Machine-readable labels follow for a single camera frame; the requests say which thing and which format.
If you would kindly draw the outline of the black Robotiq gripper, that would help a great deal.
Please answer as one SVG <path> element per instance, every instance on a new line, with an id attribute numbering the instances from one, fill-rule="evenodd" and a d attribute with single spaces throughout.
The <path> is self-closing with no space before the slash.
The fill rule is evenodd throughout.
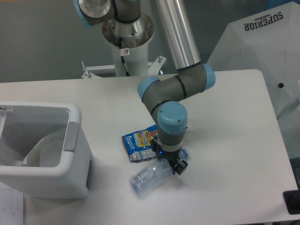
<path id="1" fill-rule="evenodd" d="M 172 175 L 181 175 L 186 170 L 188 162 L 186 160 L 180 159 L 181 149 L 173 152 L 165 151 L 161 149 L 161 145 L 158 144 L 157 138 L 153 138 L 150 142 L 150 145 L 152 151 L 155 152 L 159 160 L 163 158 L 168 160 L 169 165 L 172 167 Z"/>

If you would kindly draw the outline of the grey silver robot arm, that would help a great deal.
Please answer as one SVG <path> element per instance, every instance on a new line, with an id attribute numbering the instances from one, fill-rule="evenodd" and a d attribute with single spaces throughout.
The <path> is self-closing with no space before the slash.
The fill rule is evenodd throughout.
<path id="1" fill-rule="evenodd" d="M 156 1 L 177 70 L 165 80 L 148 75 L 148 43 L 154 24 L 141 11 L 140 1 L 75 0 L 73 4 L 83 25 L 102 25 L 103 36 L 112 47 L 116 75 L 143 76 L 137 91 L 158 130 L 151 148 L 158 158 L 169 162 L 174 174 L 183 173 L 188 163 L 180 158 L 180 152 L 188 116 L 180 102 L 216 82 L 212 68 L 201 61 L 184 2 Z"/>

